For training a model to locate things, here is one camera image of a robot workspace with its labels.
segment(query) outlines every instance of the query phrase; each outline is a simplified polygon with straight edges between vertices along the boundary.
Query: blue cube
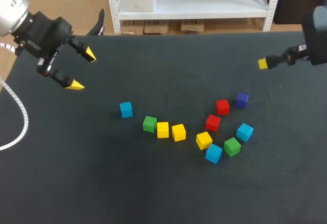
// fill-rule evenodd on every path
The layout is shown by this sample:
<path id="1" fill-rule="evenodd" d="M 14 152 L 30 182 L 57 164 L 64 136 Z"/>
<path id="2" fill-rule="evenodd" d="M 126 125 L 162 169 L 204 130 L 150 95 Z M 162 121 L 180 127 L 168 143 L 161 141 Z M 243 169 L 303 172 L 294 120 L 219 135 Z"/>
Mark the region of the blue cube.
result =
<path id="1" fill-rule="evenodd" d="M 244 109 L 246 107 L 249 95 L 246 93 L 239 93 L 236 98 L 236 107 Z"/>
<path id="2" fill-rule="evenodd" d="M 216 164 L 221 157 L 222 151 L 223 149 L 221 149 L 219 146 L 211 144 L 211 146 L 205 153 L 205 158 L 208 159 L 210 162 Z"/>
<path id="3" fill-rule="evenodd" d="M 241 127 L 239 127 L 239 129 L 237 130 L 236 137 L 244 142 L 247 142 L 252 134 L 253 134 L 253 128 L 243 123 Z"/>
<path id="4" fill-rule="evenodd" d="M 121 112 L 123 118 L 133 117 L 131 102 L 121 103 L 120 106 L 121 106 Z"/>

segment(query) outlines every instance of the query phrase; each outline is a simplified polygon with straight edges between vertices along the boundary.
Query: cube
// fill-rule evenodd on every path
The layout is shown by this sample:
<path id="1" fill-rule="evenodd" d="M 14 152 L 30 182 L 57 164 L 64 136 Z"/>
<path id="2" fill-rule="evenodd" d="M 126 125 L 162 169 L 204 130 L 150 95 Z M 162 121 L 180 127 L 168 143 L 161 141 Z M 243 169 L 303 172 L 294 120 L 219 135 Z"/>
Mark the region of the cube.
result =
<path id="1" fill-rule="evenodd" d="M 231 138 L 224 143 L 224 150 L 229 156 L 234 156 L 241 150 L 241 144 L 235 139 Z"/>
<path id="2" fill-rule="evenodd" d="M 154 133 L 156 128 L 157 128 L 157 119 L 146 116 L 143 122 L 143 130 L 150 133 Z"/>
<path id="3" fill-rule="evenodd" d="M 212 142 L 213 140 L 211 139 L 208 132 L 200 133 L 196 136 L 196 143 L 201 150 L 209 148 Z"/>
<path id="4" fill-rule="evenodd" d="M 186 139 L 186 130 L 183 124 L 172 126 L 172 132 L 174 141 L 182 141 Z"/>
<path id="5" fill-rule="evenodd" d="M 236 107 L 244 109 L 247 105 L 249 95 L 246 93 L 239 93 L 236 97 Z"/>
<path id="6" fill-rule="evenodd" d="M 168 122 L 157 123 L 157 137 L 158 138 L 169 138 Z"/>
<path id="7" fill-rule="evenodd" d="M 121 103 L 120 107 L 121 107 L 122 118 L 133 117 L 131 102 Z"/>
<path id="8" fill-rule="evenodd" d="M 221 149 L 219 146 L 211 144 L 211 146 L 205 153 L 205 158 L 208 159 L 210 162 L 216 164 L 221 157 L 222 151 L 223 149 Z"/>
<path id="9" fill-rule="evenodd" d="M 228 100 L 217 100 L 216 110 L 218 115 L 228 115 L 229 114 Z"/>
<path id="10" fill-rule="evenodd" d="M 213 115 L 209 115 L 208 119 L 206 120 L 205 123 L 205 128 L 207 130 L 211 130 L 213 132 L 216 132 L 219 128 L 220 125 L 220 118 L 213 116 Z"/>
<path id="11" fill-rule="evenodd" d="M 241 141 L 247 142 L 253 134 L 253 128 L 245 123 L 239 127 L 236 133 L 236 137 Z"/>

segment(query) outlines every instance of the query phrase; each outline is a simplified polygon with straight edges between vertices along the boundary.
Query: red cube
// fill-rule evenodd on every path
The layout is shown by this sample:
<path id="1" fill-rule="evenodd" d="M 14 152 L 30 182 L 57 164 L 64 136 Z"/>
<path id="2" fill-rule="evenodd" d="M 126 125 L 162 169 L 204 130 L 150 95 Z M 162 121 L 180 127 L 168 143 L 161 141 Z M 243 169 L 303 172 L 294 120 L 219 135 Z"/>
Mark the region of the red cube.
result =
<path id="1" fill-rule="evenodd" d="M 206 120 L 205 128 L 207 130 L 211 130 L 213 132 L 216 132 L 220 125 L 220 118 L 209 115 L 208 119 Z"/>
<path id="2" fill-rule="evenodd" d="M 228 115 L 229 114 L 228 100 L 217 100 L 216 110 L 218 115 Z"/>

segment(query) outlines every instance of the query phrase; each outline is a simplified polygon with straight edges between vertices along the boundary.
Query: shelf leg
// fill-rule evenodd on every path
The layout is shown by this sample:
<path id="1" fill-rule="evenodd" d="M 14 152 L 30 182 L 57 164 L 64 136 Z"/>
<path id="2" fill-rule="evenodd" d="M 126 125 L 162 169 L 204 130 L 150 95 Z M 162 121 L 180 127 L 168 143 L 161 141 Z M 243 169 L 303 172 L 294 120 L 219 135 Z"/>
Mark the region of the shelf leg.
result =
<path id="1" fill-rule="evenodd" d="M 120 33 L 121 32 L 121 23 L 119 21 L 119 16 L 118 16 L 119 8 L 118 8 L 117 0 L 109 0 L 109 5 L 110 5 L 110 11 L 111 11 L 114 32 Z"/>
<path id="2" fill-rule="evenodd" d="M 270 0 L 268 5 L 267 17 L 265 20 L 263 31 L 270 31 L 272 22 L 274 20 L 275 10 L 278 0 Z"/>

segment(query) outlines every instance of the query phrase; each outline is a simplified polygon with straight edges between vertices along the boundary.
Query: shelving unit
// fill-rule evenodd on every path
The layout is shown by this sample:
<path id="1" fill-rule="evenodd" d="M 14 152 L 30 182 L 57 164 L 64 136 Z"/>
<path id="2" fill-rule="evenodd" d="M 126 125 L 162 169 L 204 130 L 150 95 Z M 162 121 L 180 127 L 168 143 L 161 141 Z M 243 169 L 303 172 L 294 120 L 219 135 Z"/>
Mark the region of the shelving unit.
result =
<path id="1" fill-rule="evenodd" d="M 264 31 L 270 31 L 278 0 L 157 0 L 154 12 L 126 12 L 120 0 L 109 0 L 115 33 L 120 20 L 213 19 L 265 17 Z"/>

